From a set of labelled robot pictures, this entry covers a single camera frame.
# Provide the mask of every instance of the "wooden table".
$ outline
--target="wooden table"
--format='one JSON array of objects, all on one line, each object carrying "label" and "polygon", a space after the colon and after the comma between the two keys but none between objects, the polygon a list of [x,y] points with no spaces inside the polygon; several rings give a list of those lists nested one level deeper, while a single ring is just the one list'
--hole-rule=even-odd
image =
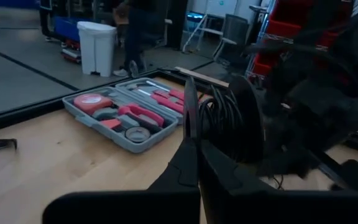
[{"label": "wooden table", "polygon": [[[157,79],[177,89],[166,80]],[[53,199],[83,190],[139,190],[165,170],[182,140],[182,128],[143,154],[131,154],[65,110],[0,129],[1,138],[16,138],[19,150],[0,150],[0,223],[40,223]],[[339,162],[358,152],[337,147]],[[286,189],[327,189],[330,180],[313,171],[306,180],[285,177]],[[201,223],[206,223],[201,212]]]}]

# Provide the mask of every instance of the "step trash can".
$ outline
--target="step trash can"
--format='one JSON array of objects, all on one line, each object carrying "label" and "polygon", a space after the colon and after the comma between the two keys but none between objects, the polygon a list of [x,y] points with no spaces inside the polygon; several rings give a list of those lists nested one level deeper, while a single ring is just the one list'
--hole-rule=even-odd
[{"label": "step trash can", "polygon": [[84,74],[111,76],[116,28],[81,21],[77,23],[81,44],[82,71]]}]

